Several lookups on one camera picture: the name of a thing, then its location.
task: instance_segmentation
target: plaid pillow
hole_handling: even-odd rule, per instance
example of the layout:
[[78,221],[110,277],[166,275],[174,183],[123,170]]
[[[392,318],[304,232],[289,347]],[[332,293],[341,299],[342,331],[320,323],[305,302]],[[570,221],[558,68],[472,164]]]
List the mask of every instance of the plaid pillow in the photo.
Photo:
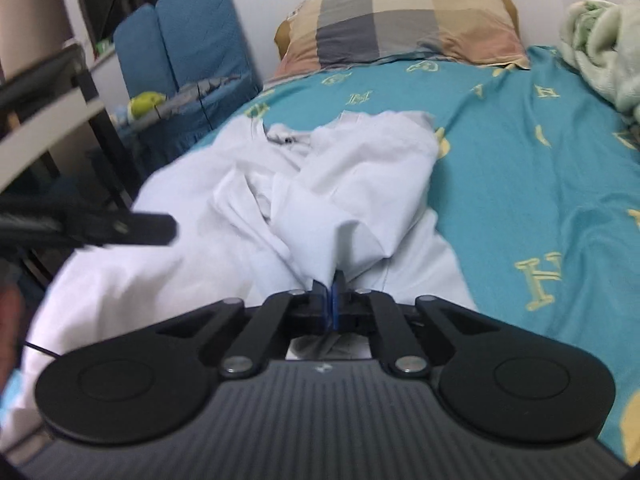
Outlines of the plaid pillow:
[[307,0],[275,77],[433,57],[529,67],[502,0]]

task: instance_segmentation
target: rolled blanket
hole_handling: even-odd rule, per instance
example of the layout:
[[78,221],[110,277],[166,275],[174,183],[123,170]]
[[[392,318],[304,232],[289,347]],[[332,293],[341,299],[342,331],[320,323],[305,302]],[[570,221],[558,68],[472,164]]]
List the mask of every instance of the rolled blanket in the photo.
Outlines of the rolled blanket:
[[640,0],[585,0],[569,7],[562,58],[620,113],[640,123]]

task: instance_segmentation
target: ribbed surface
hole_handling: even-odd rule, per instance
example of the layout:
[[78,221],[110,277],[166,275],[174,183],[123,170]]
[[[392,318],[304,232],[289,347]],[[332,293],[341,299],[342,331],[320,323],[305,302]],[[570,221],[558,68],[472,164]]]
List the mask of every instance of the ribbed surface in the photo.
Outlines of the ribbed surface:
[[595,441],[521,450],[450,420],[431,389],[377,362],[271,364],[225,383],[176,433],[127,449],[58,441],[33,480],[608,480],[625,467]]

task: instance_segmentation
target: blue chair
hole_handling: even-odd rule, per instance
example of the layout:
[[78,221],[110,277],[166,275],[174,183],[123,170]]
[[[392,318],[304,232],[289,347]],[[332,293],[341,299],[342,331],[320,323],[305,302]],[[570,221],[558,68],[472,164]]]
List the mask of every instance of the blue chair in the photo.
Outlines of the blue chair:
[[156,91],[170,98],[187,83],[240,76],[142,132],[121,131],[145,178],[261,90],[232,0],[158,0],[130,15],[113,39],[130,97]]

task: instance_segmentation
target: bed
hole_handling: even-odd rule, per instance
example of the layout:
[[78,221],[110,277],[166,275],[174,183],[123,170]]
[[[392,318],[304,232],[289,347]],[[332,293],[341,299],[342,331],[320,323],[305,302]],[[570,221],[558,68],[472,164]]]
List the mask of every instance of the bed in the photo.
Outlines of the bed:
[[431,114],[440,153],[428,204],[479,311],[599,357],[617,390],[600,439],[635,463],[639,147],[554,48],[526,54],[530,70],[436,56],[319,70],[278,82],[236,115],[312,130],[344,110]]

